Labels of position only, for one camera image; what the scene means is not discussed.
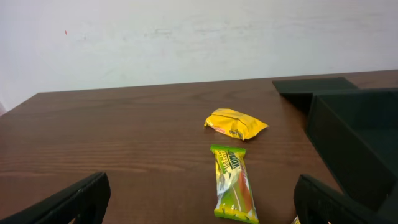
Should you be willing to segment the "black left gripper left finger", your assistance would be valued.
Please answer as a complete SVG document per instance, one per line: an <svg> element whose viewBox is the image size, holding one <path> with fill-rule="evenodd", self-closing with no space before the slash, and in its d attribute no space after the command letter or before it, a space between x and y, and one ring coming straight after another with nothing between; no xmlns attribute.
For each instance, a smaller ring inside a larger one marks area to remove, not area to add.
<svg viewBox="0 0 398 224"><path fill-rule="evenodd" d="M94 173L43 201L1 220L1 224L101 224L111 189L104 172Z"/></svg>

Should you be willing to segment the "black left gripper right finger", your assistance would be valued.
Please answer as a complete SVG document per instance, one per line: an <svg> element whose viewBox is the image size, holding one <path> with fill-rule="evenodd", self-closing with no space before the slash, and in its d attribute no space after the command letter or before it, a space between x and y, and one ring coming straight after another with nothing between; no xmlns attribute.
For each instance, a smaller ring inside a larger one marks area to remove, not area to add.
<svg viewBox="0 0 398 224"><path fill-rule="evenodd" d="M349 198L319 180L301 175L294 189L300 223L397 223L397 186L377 211Z"/></svg>

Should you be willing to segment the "black box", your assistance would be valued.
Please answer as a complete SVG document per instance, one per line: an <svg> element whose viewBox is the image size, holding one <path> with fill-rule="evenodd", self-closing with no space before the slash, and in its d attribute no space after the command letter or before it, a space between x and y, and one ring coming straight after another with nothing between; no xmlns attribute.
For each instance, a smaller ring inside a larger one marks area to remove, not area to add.
<svg viewBox="0 0 398 224"><path fill-rule="evenodd" d="M305 132L342 191L377 212L397 199L397 89L343 77L273 82L307 115Z"/></svg>

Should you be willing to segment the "yellow peanut snack packet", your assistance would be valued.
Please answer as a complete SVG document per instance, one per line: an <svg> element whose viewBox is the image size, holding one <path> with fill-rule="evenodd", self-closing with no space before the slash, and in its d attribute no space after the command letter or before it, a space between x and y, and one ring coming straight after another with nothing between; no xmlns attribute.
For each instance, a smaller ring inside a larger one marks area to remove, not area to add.
<svg viewBox="0 0 398 224"><path fill-rule="evenodd" d="M269 127L257 118L227 108L219 108L212 112L205 120L204 126L242 141L257 136Z"/></svg>

